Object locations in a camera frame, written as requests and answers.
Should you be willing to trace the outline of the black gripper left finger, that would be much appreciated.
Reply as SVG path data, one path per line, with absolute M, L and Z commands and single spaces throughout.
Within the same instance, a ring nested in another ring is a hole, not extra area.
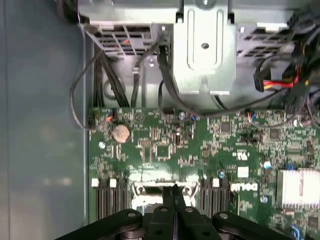
M 60 240 L 171 240 L 174 232 L 177 186 L 164 187 L 163 204 L 152 213 L 124 209 L 67 233 Z

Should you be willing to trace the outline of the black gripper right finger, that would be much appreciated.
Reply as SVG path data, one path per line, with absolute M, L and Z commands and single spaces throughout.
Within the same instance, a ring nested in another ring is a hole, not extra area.
M 174 186 L 174 206 L 182 227 L 192 240 L 292 240 L 290 233 L 273 230 L 226 211 L 217 212 L 211 220 L 188 207 L 178 185 Z

